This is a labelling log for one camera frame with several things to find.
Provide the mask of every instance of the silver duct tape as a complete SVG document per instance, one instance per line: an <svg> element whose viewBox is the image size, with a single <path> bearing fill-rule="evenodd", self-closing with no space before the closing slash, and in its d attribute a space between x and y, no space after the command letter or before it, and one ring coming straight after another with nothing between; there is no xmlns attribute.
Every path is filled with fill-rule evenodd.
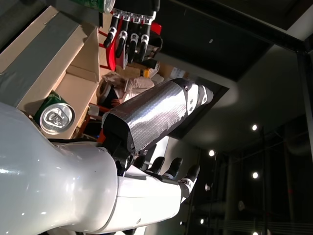
<svg viewBox="0 0 313 235"><path fill-rule="evenodd" d="M157 139L186 114L183 89L174 82L162 82L110 110L125 121L134 140L136 152Z"/></svg>

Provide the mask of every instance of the aluminum can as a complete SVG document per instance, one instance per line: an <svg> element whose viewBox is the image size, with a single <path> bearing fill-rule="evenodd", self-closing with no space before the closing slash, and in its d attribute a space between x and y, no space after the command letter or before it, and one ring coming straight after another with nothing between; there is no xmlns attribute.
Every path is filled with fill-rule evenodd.
<svg viewBox="0 0 313 235"><path fill-rule="evenodd" d="M57 135L72 126L75 111L57 93L51 92L35 114L34 120L44 132Z"/></svg>

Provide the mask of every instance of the dark ceiling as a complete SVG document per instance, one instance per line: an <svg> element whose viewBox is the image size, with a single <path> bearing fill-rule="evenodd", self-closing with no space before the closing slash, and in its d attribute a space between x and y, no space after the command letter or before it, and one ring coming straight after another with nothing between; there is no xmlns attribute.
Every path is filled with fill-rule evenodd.
<svg viewBox="0 0 313 235"><path fill-rule="evenodd" d="M156 22L162 25L162 53L234 81L270 46L168 0L162 1Z"/></svg>

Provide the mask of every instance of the green can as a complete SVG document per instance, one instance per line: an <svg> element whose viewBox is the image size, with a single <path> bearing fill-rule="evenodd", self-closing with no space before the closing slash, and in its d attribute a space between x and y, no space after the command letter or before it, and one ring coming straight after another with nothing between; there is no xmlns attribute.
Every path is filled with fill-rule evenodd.
<svg viewBox="0 0 313 235"><path fill-rule="evenodd" d="M35 114L34 120L46 133L57 135L71 127L75 120L75 111L52 91Z"/></svg>
<svg viewBox="0 0 313 235"><path fill-rule="evenodd" d="M72 1L105 14L109 14L113 10L113 6L115 3L115 0L72 0Z"/></svg>

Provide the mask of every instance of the black fingertip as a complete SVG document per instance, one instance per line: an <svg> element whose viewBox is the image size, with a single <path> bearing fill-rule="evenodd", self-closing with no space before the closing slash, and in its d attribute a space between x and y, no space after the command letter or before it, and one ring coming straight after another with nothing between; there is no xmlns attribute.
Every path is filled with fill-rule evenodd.
<svg viewBox="0 0 313 235"><path fill-rule="evenodd" d="M105 41L103 43L104 48L108 48L111 45L111 43L113 41L113 38L114 38L113 34L108 33L108 36L107 36L107 38L105 39Z"/></svg>

